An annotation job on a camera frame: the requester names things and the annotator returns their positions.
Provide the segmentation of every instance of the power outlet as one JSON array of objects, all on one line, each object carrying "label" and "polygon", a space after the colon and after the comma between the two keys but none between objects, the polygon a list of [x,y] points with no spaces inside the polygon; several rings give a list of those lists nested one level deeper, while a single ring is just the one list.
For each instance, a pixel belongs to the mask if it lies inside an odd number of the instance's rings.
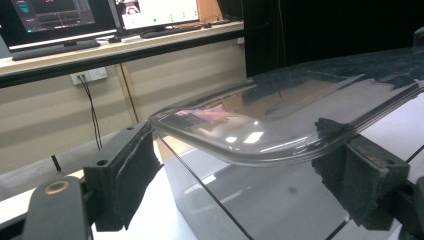
[{"label": "power outlet", "polygon": [[92,69],[92,70],[88,70],[84,72],[77,72],[77,73],[71,74],[71,79],[74,85],[81,84],[81,80],[83,80],[84,78],[86,82],[93,82],[93,81],[107,78],[106,68],[101,67],[101,68],[96,68],[96,69]]}]

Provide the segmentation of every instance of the transparent tray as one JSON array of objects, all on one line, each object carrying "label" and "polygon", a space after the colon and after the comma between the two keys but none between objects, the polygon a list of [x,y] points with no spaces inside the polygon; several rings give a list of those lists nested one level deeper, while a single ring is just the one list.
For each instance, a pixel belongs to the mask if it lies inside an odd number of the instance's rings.
[{"label": "transparent tray", "polygon": [[161,110],[153,126],[243,166],[323,156],[417,96],[424,54],[400,49],[281,68]]}]

